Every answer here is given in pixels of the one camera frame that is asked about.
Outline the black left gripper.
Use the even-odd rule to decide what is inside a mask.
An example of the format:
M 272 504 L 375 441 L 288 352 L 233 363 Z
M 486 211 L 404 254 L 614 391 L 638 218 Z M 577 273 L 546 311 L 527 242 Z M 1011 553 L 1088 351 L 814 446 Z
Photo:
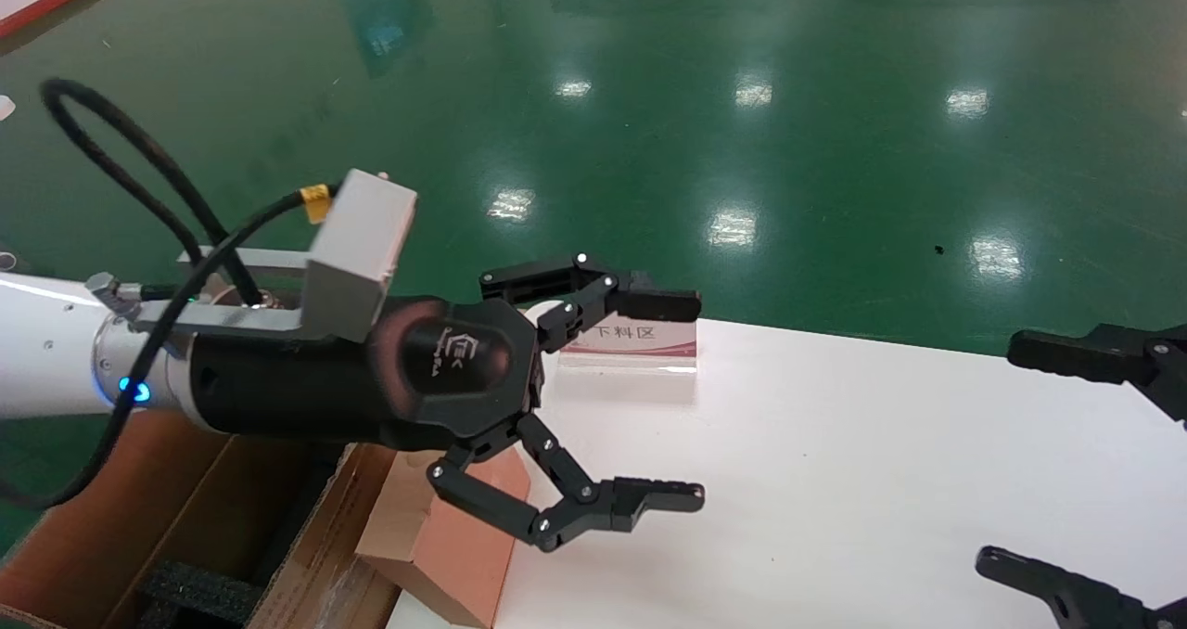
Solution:
M 391 298 L 361 342 L 198 336 L 202 422 L 221 433 L 487 451 L 538 404 L 537 328 L 507 301 Z

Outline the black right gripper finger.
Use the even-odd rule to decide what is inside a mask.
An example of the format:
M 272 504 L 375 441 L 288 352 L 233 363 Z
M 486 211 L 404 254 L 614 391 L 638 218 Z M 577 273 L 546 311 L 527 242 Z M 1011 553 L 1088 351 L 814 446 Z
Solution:
M 1186 421 L 1186 326 L 1141 330 L 1102 324 L 1084 337 L 1018 330 L 1010 364 L 1087 382 L 1134 385 L 1175 422 Z
M 1042 601 L 1060 628 L 1183 628 L 1186 599 L 1157 609 L 1118 587 L 995 546 L 976 553 L 976 573 Z

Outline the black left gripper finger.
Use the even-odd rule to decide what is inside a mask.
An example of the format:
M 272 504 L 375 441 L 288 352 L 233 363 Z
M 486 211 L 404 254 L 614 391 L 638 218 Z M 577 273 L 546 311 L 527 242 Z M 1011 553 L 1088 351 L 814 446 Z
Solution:
M 514 307 L 551 301 L 537 314 L 544 352 L 696 352 L 702 298 L 661 290 L 645 271 L 616 271 L 578 252 L 480 275 L 483 299 Z
M 516 443 L 561 494 L 556 506 L 538 509 L 466 474 L 466 468 L 487 453 L 508 451 Z M 442 501 L 545 553 L 589 530 L 628 534 L 648 510 L 699 512 L 707 498 L 707 490 L 698 482 L 594 481 L 535 414 L 501 422 L 476 441 L 453 444 L 429 466 L 427 477 Z

